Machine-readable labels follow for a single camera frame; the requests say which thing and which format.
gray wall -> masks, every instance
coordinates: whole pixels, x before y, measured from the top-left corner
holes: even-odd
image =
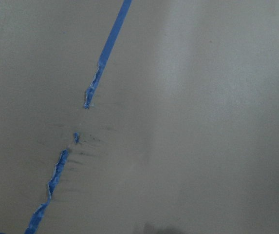
[[[279,234],[279,0],[0,1],[0,232]],[[71,144],[72,133],[81,143]]]

torn tape edge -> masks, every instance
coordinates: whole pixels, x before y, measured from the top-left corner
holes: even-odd
[[[63,150],[60,153],[59,161],[55,165],[53,176],[50,179],[50,181],[47,182],[47,186],[48,186],[47,201],[45,203],[42,203],[38,207],[38,209],[33,213],[32,217],[30,219],[29,226],[25,231],[25,234],[34,234],[37,231],[38,226],[44,216],[45,209],[51,202],[54,189],[55,189],[56,185],[59,183],[59,178],[60,178],[61,172],[63,170],[63,167],[67,161],[68,155],[69,155],[68,149]]]
[[[128,13],[128,10],[130,8],[132,0],[124,0],[122,3],[122,6],[120,8],[120,11],[115,19],[115,22],[113,24],[113,27],[110,31],[110,34],[107,38],[106,44],[101,52],[101,55],[98,60],[98,69],[93,77],[93,81],[85,91],[86,94],[86,100],[84,103],[84,108],[88,109],[90,107],[90,103],[92,101],[92,98],[94,96],[95,90],[98,86],[99,80],[101,78],[101,75],[106,67],[108,58],[110,56],[110,53],[113,49],[114,43],[119,35],[120,29],[122,27],[122,24],[124,22],[124,19]]]

wall surface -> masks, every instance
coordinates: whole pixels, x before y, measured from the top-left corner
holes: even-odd
[[[279,0],[0,1],[0,232],[279,234]],[[81,134],[74,145],[73,132]]]

painted surface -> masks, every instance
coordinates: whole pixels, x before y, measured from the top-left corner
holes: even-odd
[[[0,232],[279,234],[279,0],[0,1]]]

